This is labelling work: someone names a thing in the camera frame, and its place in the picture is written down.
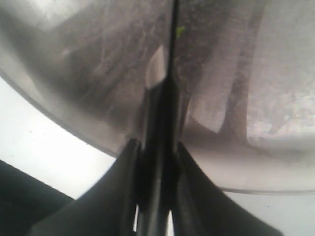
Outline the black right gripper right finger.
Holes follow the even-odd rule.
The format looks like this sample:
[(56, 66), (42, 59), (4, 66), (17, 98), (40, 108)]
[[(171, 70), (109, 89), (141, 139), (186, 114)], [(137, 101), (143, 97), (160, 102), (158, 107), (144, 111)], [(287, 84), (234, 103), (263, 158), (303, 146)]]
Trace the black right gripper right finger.
[(172, 209), (177, 236), (281, 236), (227, 197), (178, 144), (179, 179)]

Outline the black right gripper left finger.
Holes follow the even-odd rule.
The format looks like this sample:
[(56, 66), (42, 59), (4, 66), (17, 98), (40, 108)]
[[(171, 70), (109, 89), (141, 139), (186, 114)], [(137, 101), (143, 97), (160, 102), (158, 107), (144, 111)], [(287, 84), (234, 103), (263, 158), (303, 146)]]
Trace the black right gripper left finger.
[(133, 236), (140, 143), (129, 140), (108, 172), (79, 199), (32, 226), (31, 236)]

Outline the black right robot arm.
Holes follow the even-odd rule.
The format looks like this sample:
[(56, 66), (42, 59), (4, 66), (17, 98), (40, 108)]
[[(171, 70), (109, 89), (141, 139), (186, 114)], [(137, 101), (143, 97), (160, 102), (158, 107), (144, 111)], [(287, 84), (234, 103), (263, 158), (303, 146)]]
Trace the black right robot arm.
[(279, 236), (222, 193), (183, 144), (142, 152), (130, 140), (109, 171), (77, 200), (1, 162), (3, 236)]

